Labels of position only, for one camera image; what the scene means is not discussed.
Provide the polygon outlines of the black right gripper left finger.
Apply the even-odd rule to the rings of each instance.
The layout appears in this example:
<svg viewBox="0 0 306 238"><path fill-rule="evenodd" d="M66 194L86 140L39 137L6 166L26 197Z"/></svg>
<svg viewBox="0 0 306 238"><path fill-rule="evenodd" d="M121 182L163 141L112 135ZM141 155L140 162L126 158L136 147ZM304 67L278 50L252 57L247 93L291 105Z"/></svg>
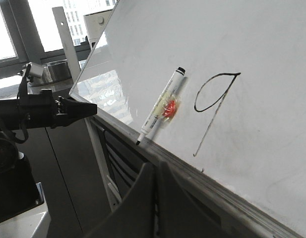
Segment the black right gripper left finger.
<svg viewBox="0 0 306 238"><path fill-rule="evenodd" d="M86 238L152 238L155 213L155 172L144 163L118 208L96 225Z"/></svg>

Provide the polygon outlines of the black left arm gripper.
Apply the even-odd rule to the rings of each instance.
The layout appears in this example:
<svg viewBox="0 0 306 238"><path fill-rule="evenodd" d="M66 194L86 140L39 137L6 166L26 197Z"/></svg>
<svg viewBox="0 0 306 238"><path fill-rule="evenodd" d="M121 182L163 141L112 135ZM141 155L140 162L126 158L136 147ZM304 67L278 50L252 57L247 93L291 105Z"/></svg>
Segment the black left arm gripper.
<svg viewBox="0 0 306 238"><path fill-rule="evenodd" d="M17 99L20 118L26 128L68 126L97 113L97 105L93 103L61 96L56 102L51 89L42 89L38 94L19 92Z"/></svg>

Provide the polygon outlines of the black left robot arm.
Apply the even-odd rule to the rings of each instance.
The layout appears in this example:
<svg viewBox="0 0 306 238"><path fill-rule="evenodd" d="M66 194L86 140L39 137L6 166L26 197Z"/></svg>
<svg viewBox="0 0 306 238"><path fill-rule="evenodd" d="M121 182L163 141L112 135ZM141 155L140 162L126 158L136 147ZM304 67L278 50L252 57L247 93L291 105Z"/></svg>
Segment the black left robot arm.
<svg viewBox="0 0 306 238"><path fill-rule="evenodd" d="M55 100L51 90L20 93L0 100L0 238L44 238L50 216L41 184L35 183L28 159L15 136L21 129L68 126L96 114L97 106L66 98ZM154 168L142 165L126 197L108 218L90 233L91 238L150 238L154 230Z"/></svg>

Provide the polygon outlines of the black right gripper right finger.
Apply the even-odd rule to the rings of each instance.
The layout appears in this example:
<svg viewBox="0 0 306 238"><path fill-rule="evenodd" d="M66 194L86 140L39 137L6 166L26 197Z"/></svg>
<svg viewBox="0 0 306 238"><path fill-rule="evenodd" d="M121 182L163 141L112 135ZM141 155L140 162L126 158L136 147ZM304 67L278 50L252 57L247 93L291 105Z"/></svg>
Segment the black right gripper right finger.
<svg viewBox="0 0 306 238"><path fill-rule="evenodd" d="M161 161L157 167L159 231L162 238L255 238L245 228L229 234L207 216L177 182L171 168Z"/></svg>

